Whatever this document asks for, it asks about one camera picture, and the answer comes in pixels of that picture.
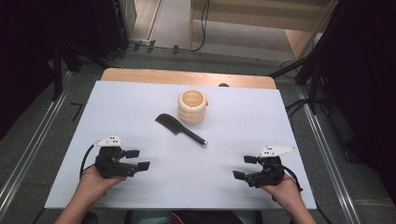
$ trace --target black handle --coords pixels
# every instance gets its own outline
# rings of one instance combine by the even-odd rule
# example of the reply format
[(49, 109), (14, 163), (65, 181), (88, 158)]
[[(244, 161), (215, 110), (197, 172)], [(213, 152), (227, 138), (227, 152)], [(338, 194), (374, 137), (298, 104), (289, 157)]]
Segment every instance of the black handle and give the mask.
[(201, 144), (203, 147), (206, 147), (207, 142), (202, 137), (196, 135), (187, 128), (183, 128), (182, 132), (188, 135), (190, 138), (194, 139), (197, 143)]

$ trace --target white tabletop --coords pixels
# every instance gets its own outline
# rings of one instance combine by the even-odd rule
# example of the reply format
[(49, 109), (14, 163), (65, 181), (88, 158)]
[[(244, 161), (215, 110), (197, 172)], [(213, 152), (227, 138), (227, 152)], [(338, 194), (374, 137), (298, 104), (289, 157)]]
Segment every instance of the white tabletop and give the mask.
[[(155, 119), (161, 113), (177, 118), (177, 97), (196, 89), (208, 99), (204, 120), (186, 125), (207, 141), (202, 147), (186, 134), (174, 135)], [(97, 81), (50, 191), (46, 208), (64, 208), (78, 184), (86, 150), (96, 141), (118, 135), (124, 150), (139, 149), (136, 164), (150, 161), (145, 172), (109, 190), (96, 207), (122, 209), (276, 209), (262, 189), (233, 178), (233, 170), (259, 172), (244, 163), (265, 146), (295, 147), (279, 91), (170, 84)], [(95, 147), (86, 166), (93, 164)], [(297, 174), (308, 209), (315, 201), (297, 150), (281, 156)]]

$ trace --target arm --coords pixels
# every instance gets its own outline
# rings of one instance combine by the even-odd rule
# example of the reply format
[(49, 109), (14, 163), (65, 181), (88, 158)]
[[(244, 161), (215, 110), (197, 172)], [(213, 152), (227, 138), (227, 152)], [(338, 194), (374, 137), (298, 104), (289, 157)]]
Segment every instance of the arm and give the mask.
[(81, 223), (93, 204), (106, 194), (108, 189), (125, 180), (125, 177), (104, 179), (94, 166), (88, 168), (79, 180), (72, 199), (56, 223)]
[(293, 178), (285, 175), (276, 186), (262, 186), (282, 206), (295, 224), (317, 223), (305, 207)]

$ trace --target black knife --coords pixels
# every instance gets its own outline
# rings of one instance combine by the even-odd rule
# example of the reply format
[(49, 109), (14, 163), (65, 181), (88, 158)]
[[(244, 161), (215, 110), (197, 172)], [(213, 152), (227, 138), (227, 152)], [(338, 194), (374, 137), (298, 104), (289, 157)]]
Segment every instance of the black knife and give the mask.
[(200, 136), (196, 135), (195, 133), (184, 127), (180, 123), (180, 121), (178, 121), (171, 115), (161, 114), (155, 119), (155, 121), (161, 123), (161, 125), (169, 129), (169, 131), (171, 131), (174, 134), (185, 133), (190, 138), (201, 144), (203, 147), (206, 147), (207, 145), (207, 142), (203, 138), (201, 138)]

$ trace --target gray carpet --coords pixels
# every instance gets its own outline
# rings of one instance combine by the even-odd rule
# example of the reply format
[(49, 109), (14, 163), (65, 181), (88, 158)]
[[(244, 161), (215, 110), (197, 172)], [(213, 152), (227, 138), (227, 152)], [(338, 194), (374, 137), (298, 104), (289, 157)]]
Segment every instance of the gray carpet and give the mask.
[[(275, 72), (281, 62), (261, 59), (222, 56), (216, 54), (180, 51), (173, 54), (169, 49), (155, 49), (146, 53), (147, 49), (126, 51), (118, 55), (110, 63), (121, 68), (148, 68), (163, 70), (179, 70), (209, 72), (222, 74), (240, 74), (264, 76)], [(80, 73), (74, 74), (74, 80), (64, 99), (64, 103), (53, 121), (35, 159), (23, 179), (19, 190), (12, 200), (1, 223), (31, 223), (44, 206), (64, 154), (78, 126), (78, 119), (73, 121), (78, 107), (71, 103), (85, 104), (90, 96), (93, 84), (101, 78), (103, 70), (94, 63), (85, 63)], [(289, 72), (288, 77), (296, 74)], [(298, 100), (296, 87), (291, 79), (280, 77), (276, 80), (284, 104), (289, 105)], [(29, 109), (20, 117), (8, 135), (0, 142), (0, 160), (3, 169), (0, 180), (5, 182), (21, 157), (30, 139), (35, 133), (40, 120), (45, 115), (52, 96), (52, 87), (48, 87)], [(343, 148), (337, 133), (329, 119), (318, 109), (318, 118), (323, 127), (337, 165), (346, 181), (352, 199), (363, 223), (396, 223), (396, 209), (389, 203), (378, 176), (363, 164), (351, 164), (344, 158)], [(332, 181), (324, 165), (318, 144), (307, 121), (305, 112), (298, 111), (293, 116), (292, 127), (308, 179), (314, 190), (314, 196), (326, 216), (332, 223), (347, 223)], [(125, 211), (95, 209), (100, 223), (123, 223)], [(38, 223), (52, 223), (59, 210), (46, 210)], [(318, 223), (325, 223), (318, 211), (312, 211)], [(289, 223), (283, 211), (262, 211), (265, 223)]]

